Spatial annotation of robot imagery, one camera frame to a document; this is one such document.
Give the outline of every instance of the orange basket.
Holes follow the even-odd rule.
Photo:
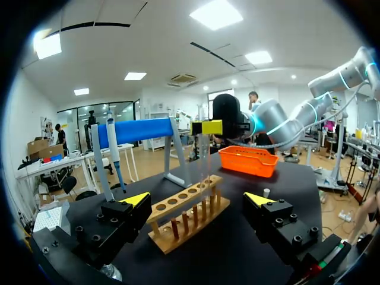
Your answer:
[[[223,168],[267,178],[272,176],[278,161],[278,156],[267,150],[234,145],[220,150],[219,155]]]

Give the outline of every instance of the ceiling light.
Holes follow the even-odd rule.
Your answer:
[[[266,50],[262,52],[251,52],[245,55],[245,57],[251,64],[266,64],[273,61],[270,54]]]
[[[86,95],[86,94],[90,93],[90,89],[88,89],[88,88],[76,89],[76,90],[74,90],[74,93],[77,96],[79,96],[79,95]]]
[[[48,56],[62,52],[59,34],[43,38],[43,33],[37,33],[33,39],[33,46],[37,52],[38,59],[47,58]]]
[[[226,0],[214,0],[190,14],[212,31],[240,22],[243,17]]]
[[[142,80],[145,75],[146,72],[129,72],[124,80]]]

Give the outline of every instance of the small vial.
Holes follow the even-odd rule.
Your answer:
[[[263,193],[262,196],[263,196],[264,198],[268,198],[270,192],[271,192],[271,191],[270,191],[268,188],[265,188],[265,189],[264,189],[264,193]]]

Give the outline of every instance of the poster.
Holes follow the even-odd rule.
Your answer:
[[[54,145],[53,123],[46,117],[41,117],[41,137],[47,137],[49,145]]]

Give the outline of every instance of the wooden test tube rack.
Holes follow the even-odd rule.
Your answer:
[[[165,254],[168,254],[186,242],[228,207],[230,201],[223,198],[220,191],[216,188],[216,185],[221,181],[221,177],[211,175],[209,179],[206,179],[206,183],[203,182],[192,185],[176,195],[152,206],[152,214],[147,220],[147,223],[150,224],[153,229],[153,231],[149,233],[149,237],[152,238]],[[200,196],[202,190],[208,187],[211,188],[211,195],[207,201],[203,199],[203,201],[193,205],[187,211],[182,212],[178,217],[172,218],[168,223],[160,227],[158,226],[157,220],[159,218],[189,203],[194,198]]]

